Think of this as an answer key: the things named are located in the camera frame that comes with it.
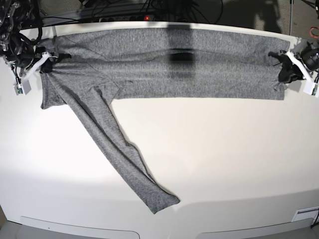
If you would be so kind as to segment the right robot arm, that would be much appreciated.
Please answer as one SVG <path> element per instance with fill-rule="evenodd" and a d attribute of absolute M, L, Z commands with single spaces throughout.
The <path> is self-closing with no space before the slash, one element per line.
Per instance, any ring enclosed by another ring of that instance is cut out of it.
<path fill-rule="evenodd" d="M 70 59 L 66 53 L 39 47 L 43 22 L 37 0 L 0 2 L 0 56 L 8 65 L 17 95 L 31 91 L 29 78 L 36 72 L 50 73 L 54 64 Z"/>

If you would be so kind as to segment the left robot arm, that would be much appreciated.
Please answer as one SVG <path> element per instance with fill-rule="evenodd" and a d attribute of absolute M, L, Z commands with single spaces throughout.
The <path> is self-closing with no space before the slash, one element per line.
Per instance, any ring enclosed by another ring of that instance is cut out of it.
<path fill-rule="evenodd" d="M 300 51 L 280 50 L 269 52 L 268 56 L 279 61 L 282 68 L 278 74 L 278 81 L 290 84 L 295 81 L 305 81 L 303 92 L 319 97 L 319 28 L 311 27 L 312 42 L 307 41 Z"/>

